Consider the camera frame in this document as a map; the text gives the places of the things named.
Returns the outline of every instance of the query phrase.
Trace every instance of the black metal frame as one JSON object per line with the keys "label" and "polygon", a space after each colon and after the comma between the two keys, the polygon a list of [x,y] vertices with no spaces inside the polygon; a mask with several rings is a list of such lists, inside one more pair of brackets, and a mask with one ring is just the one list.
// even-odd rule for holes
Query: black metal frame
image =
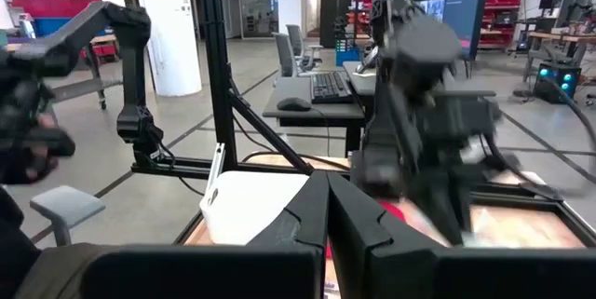
{"label": "black metal frame", "polygon": [[[303,173],[310,174],[313,168],[293,151],[277,134],[257,116],[245,102],[234,85],[231,67],[227,58],[226,40],[224,35],[224,14],[222,0],[201,0],[203,18],[201,24],[205,26],[205,44],[210,73],[211,103],[217,143],[225,144],[223,171],[240,170],[274,173]],[[265,139],[270,142],[292,167],[239,163],[237,161],[236,139],[234,131],[233,108],[251,123]],[[164,159],[152,165],[135,163],[131,170],[136,173],[165,175],[183,178],[209,178],[211,159],[197,159],[176,157],[175,165],[172,158]],[[343,173],[349,179],[349,173]],[[472,199],[476,204],[504,207],[518,207],[539,211],[554,211],[565,224],[582,240],[586,246],[596,246],[596,234],[580,219],[566,204],[535,199],[535,196],[519,188],[505,187],[499,183],[483,183],[474,186]],[[176,244],[184,244],[203,220],[201,211],[191,219],[183,232],[176,238]]]}

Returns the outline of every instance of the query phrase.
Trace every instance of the concrete floor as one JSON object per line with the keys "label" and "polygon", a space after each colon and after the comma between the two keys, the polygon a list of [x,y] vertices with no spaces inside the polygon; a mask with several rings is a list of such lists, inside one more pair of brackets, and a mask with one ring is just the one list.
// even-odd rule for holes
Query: concrete floor
{"label": "concrete floor", "polygon": [[[275,79],[273,74],[278,68],[275,42],[229,41],[228,53],[239,90],[251,103],[252,109],[260,114],[272,91]],[[165,131],[164,143],[174,154],[210,158],[215,147],[215,133],[203,44],[199,46],[199,57],[203,90],[183,98],[158,98],[151,88],[151,81],[148,80],[147,101],[156,124]],[[320,69],[335,69],[333,51],[321,51],[321,58],[325,62]],[[480,58],[503,59],[502,56],[489,54]],[[520,66],[525,59],[507,61],[512,62],[514,66]],[[105,78],[121,76],[119,63],[105,64],[101,71]],[[89,72],[79,71],[61,83],[89,76]],[[472,79],[460,79],[453,84],[459,88],[496,91],[504,112],[558,150],[570,151],[567,157],[578,167],[589,170],[591,161],[596,160],[596,154],[589,152],[586,132],[571,110],[565,106],[550,105],[542,101],[525,104],[511,101],[511,91],[520,85],[521,71],[508,73],[489,68],[477,69]],[[10,194],[25,213],[23,230],[33,237],[40,247],[52,246],[54,241],[51,235],[47,235],[49,222],[29,208],[29,199],[62,184],[99,196],[107,206],[105,211],[73,229],[75,242],[171,243],[198,210],[200,197],[184,188],[177,179],[130,173],[131,147],[124,144],[115,132],[115,120],[122,108],[122,89],[110,88],[106,95],[108,109],[105,112],[99,109],[98,99],[94,94],[57,104],[55,110],[60,125],[68,130],[76,141],[76,154],[71,159],[63,160],[56,172],[43,182],[31,186],[10,187]],[[584,112],[594,124],[595,109],[584,107]],[[265,121],[276,131],[291,134],[287,141],[297,152],[326,155],[325,129],[280,128],[274,119]],[[245,121],[241,122],[246,129],[253,130]],[[526,170],[537,172],[547,183],[564,189],[596,188],[513,123],[504,119],[497,130],[499,146],[515,153]],[[331,155],[341,156],[344,152],[345,131],[332,129],[331,134]],[[239,158],[259,150],[241,133],[237,132],[236,136]],[[264,141],[260,135],[252,137]],[[199,190],[204,190],[206,183],[199,180],[188,182]],[[569,203],[594,226],[595,196],[596,193],[590,191],[586,196],[569,199]]]}

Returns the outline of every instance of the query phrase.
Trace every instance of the table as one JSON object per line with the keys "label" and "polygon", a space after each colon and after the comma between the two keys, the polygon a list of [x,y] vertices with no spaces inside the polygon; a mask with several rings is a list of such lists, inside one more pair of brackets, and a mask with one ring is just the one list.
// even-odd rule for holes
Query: table
{"label": "table", "polygon": [[[285,160],[281,158],[281,155],[263,155],[255,156],[251,159],[253,163],[269,164],[269,165],[283,165]],[[327,158],[337,163],[348,165],[346,158]],[[323,169],[318,162],[312,162],[316,169]],[[510,173],[505,173],[499,177],[499,181],[518,183],[519,181]],[[408,224],[421,233],[436,239],[439,243],[447,245],[447,242],[440,236],[436,229],[428,225],[427,220],[423,217],[420,211],[409,201],[401,201],[396,203],[404,213]],[[490,238],[491,231],[494,230],[494,226],[498,226],[500,223],[507,223],[507,228],[503,228],[501,233],[493,233],[494,236],[503,235],[503,232],[516,231],[512,229],[512,222],[519,224],[517,232],[520,235],[525,235],[528,230],[534,230],[535,234],[539,238],[530,239],[527,243],[530,246],[544,247],[544,246],[556,246],[561,244],[568,247],[582,248],[583,244],[576,239],[570,230],[564,225],[564,223],[553,216],[553,214],[538,214],[536,212],[520,210],[515,213],[507,213],[506,211],[500,210],[495,207],[483,207],[474,206],[471,210],[472,217],[476,220],[474,227],[478,228],[480,233],[478,234],[481,238]],[[486,217],[493,217],[494,221],[487,221]],[[214,242],[210,239],[209,229],[207,228],[206,222],[201,221],[195,227],[192,234],[184,242],[184,245],[213,245]],[[335,284],[337,287],[338,280],[335,272],[333,260],[326,260],[325,262],[325,283]],[[335,293],[330,298],[339,298],[339,294]]]}
{"label": "table", "polygon": [[359,96],[364,108],[364,117],[370,121],[374,114],[374,91],[376,88],[376,70],[366,70],[364,74],[358,75],[356,69],[361,65],[360,61],[344,61],[344,70],[347,79],[352,85],[353,91]]}
{"label": "table", "polygon": [[[100,98],[100,108],[105,110],[107,105],[105,103],[105,93],[104,90],[106,88],[110,88],[113,86],[122,85],[122,80],[102,80],[100,74],[100,65],[98,63],[97,56],[95,51],[93,50],[94,44],[105,44],[105,43],[114,43],[117,45],[116,37],[113,34],[106,34],[102,36],[97,36],[91,39],[89,44],[85,47],[87,52],[87,59],[89,61],[89,68],[91,70],[92,78],[90,80],[84,80],[77,83],[73,83],[70,85],[60,86],[57,88],[53,88],[52,91],[54,92],[55,98],[51,100],[49,105],[47,106],[47,112],[52,115],[54,122],[58,124],[58,118],[54,113],[54,109],[52,107],[53,103],[63,102],[67,100],[71,100],[74,98],[78,98],[83,95],[90,94],[92,92],[97,92]],[[20,48],[22,44],[8,44],[4,46],[7,51],[15,51]]]}
{"label": "table", "polygon": [[311,101],[310,77],[280,77],[263,110],[263,117],[274,117],[281,127],[345,128],[345,156],[360,147],[364,112],[358,102],[313,104],[307,112],[278,110],[278,102],[288,98]]}
{"label": "table", "polygon": [[[94,37],[93,39],[91,39],[91,41],[89,43],[90,44],[99,44],[99,43],[112,43],[112,42],[116,43],[115,35],[114,34],[105,34],[105,35]],[[4,46],[4,49],[6,51],[15,51],[18,48],[20,48],[20,46],[23,44],[22,43],[7,44]]]}
{"label": "table", "polygon": [[569,42],[569,48],[567,49],[567,57],[573,58],[576,54],[577,45],[578,44],[596,44],[596,34],[549,34],[549,33],[539,33],[539,32],[530,32],[530,37],[537,38],[534,42],[532,42],[531,49],[540,49],[540,44],[542,43],[542,39],[553,39],[553,40],[562,40],[564,42]]}

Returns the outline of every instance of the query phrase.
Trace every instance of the chair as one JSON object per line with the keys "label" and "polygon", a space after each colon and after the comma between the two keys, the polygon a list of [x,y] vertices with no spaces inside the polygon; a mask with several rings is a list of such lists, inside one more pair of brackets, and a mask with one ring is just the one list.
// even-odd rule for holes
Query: chair
{"label": "chair", "polygon": [[273,33],[276,38],[279,55],[279,76],[311,76],[313,73],[299,72],[298,65],[294,59],[293,49],[291,48],[290,37],[287,34]]}
{"label": "chair", "polygon": [[70,186],[60,186],[33,197],[29,203],[52,223],[56,246],[72,244],[70,229],[105,210],[105,204],[92,195]]}
{"label": "chair", "polygon": [[561,51],[556,51],[552,48],[549,48],[549,52],[546,51],[546,47],[542,44],[538,48],[532,48],[528,51],[528,61],[525,63],[525,69],[523,71],[523,82],[526,82],[530,77],[530,72],[532,72],[532,63],[534,59],[539,59],[541,61],[553,61],[551,56],[555,58],[556,62],[564,63],[566,65],[571,65],[575,67],[579,67],[581,64],[584,55],[588,46],[584,43],[580,43],[577,45],[576,52],[572,58],[566,56],[565,53]]}
{"label": "chair", "polygon": [[319,45],[309,46],[308,49],[311,50],[311,53],[310,55],[307,55],[300,26],[296,24],[287,24],[286,28],[288,28],[288,36],[290,37],[291,48],[296,61],[299,63],[303,71],[311,71],[315,67],[316,61],[322,61],[320,58],[316,58],[315,54],[323,47]]}

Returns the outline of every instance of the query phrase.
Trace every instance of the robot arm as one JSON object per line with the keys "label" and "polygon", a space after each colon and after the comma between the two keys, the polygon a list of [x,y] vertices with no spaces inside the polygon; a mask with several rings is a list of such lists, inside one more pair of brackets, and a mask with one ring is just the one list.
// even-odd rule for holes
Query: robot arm
{"label": "robot arm", "polygon": [[[161,155],[158,149],[163,131],[153,124],[153,117],[146,107],[143,53],[151,34],[151,20],[143,8],[94,2],[53,35],[22,46],[5,60],[0,60],[0,64],[12,75],[18,74],[26,79],[21,83],[29,84],[24,90],[27,97],[49,99],[50,94],[44,96],[38,91],[44,89],[49,92],[43,86],[42,78],[71,73],[80,50],[106,25],[114,29],[122,57],[124,107],[117,119],[117,132],[126,143],[133,144],[137,162],[151,161]],[[38,105],[39,102],[33,100],[27,109],[37,111]],[[1,122],[0,130],[6,125]]]}

